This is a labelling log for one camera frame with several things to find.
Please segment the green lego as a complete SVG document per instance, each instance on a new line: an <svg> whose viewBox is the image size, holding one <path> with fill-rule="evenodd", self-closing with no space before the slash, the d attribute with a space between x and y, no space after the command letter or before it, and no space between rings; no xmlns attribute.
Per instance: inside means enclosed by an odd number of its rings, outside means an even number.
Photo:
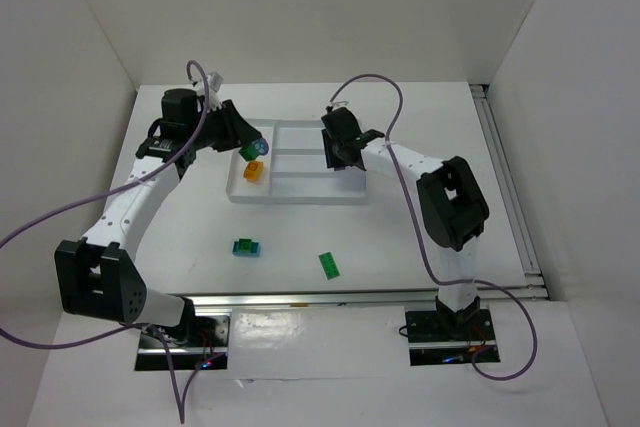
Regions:
<svg viewBox="0 0 640 427"><path fill-rule="evenodd" d="M250 144L247 146L242 147L239 150L239 155L247 162L251 162L254 161L258 156L259 156L259 152L258 150L255 148L254 145Z"/></svg>

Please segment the purple rounded lego brick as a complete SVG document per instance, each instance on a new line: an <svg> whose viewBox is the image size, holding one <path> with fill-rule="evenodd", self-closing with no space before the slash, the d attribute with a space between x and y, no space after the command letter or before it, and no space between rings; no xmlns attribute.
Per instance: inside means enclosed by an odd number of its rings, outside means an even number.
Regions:
<svg viewBox="0 0 640 427"><path fill-rule="evenodd" d="M259 156L266 156L269 153L270 147L265 138L260 138L255 140L252 143L252 146L254 147L254 149L256 150Z"/></svg>

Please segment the yellow lego brick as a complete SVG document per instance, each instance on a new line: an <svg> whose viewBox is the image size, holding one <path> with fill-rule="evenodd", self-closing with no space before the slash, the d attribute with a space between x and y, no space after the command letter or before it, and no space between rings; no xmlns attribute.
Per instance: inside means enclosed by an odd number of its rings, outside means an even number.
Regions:
<svg viewBox="0 0 640 427"><path fill-rule="evenodd" d="M258 160L251 160L247 163L243 172L243 178L248 182L257 183L260 181L264 171L264 163Z"/></svg>

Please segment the small green lego brick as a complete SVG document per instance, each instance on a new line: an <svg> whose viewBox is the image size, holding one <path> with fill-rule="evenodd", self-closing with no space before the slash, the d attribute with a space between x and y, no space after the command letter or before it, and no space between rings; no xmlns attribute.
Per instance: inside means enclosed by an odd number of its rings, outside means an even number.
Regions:
<svg viewBox="0 0 640 427"><path fill-rule="evenodd" d="M240 253L251 253L253 242L251 239L241 238L238 240L237 251Z"/></svg>

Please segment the teal lego brick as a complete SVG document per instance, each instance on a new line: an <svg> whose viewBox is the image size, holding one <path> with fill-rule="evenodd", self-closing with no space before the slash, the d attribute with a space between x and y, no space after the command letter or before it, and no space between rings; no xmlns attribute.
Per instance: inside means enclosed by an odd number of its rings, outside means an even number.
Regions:
<svg viewBox="0 0 640 427"><path fill-rule="evenodd" d="M238 239L233 243L232 254L236 257L258 257L260 255L260 244L251 239Z"/></svg>

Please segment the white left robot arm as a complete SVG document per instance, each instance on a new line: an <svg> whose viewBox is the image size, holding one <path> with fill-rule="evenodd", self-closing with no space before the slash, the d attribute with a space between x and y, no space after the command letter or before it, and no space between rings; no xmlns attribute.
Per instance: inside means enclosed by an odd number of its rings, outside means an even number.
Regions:
<svg viewBox="0 0 640 427"><path fill-rule="evenodd" d="M237 150L252 161L267 154L268 143L232 101L213 92L167 90L161 112L136 151L128 182L79 240L59 244L54 262L65 312L154 324L183 336L195 322L194 304L146 286L135 266L139 245L198 151Z"/></svg>

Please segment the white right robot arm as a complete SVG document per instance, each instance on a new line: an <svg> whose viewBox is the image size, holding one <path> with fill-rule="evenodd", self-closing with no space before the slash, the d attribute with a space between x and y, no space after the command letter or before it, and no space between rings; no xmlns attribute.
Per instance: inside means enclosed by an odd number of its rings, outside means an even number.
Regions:
<svg viewBox="0 0 640 427"><path fill-rule="evenodd" d="M414 189L419 210L410 212L428 272L438 286L436 312L442 328L462 335L480 310L476 279L477 239L484 232L489 207L468 164L459 156L428 157L384 137L363 131L346 107L329 106L321 117L327 167L358 168L396 179L407 200Z"/></svg>

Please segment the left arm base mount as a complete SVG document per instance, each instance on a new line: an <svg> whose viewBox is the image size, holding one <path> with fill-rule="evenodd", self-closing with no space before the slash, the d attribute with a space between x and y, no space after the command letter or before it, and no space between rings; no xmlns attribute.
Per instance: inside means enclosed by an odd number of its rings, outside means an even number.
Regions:
<svg viewBox="0 0 640 427"><path fill-rule="evenodd" d="M143 330L139 337L134 370L159 372L169 370L164 349L169 348L174 369L222 371L228 367L228 342L231 317L226 313L199 315L195 304L184 298L186 313L175 327L159 326L158 333Z"/></svg>

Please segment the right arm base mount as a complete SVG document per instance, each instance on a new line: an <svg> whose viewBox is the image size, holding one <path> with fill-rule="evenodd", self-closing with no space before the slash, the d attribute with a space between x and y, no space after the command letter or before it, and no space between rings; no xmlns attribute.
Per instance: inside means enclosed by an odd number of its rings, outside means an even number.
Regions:
<svg viewBox="0 0 640 427"><path fill-rule="evenodd" d="M398 334L408 341L411 366L470 364L475 354L478 364L500 361L488 309L456 331L447 330L436 311L406 311Z"/></svg>

